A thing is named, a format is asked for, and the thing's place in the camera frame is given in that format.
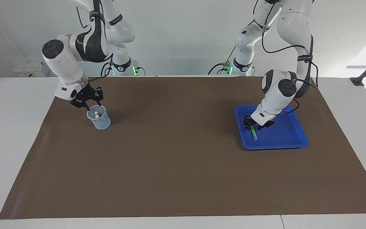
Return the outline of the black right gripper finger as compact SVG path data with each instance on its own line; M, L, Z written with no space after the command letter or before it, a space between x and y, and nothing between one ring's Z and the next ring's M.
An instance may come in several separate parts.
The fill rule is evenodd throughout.
M102 106L101 101L104 99L104 96L101 87L93 89L93 95L91 96L91 99L94 100L98 104L98 106Z
M71 100L70 104L77 108L86 108L88 111L90 110L90 107L87 105L86 101Z

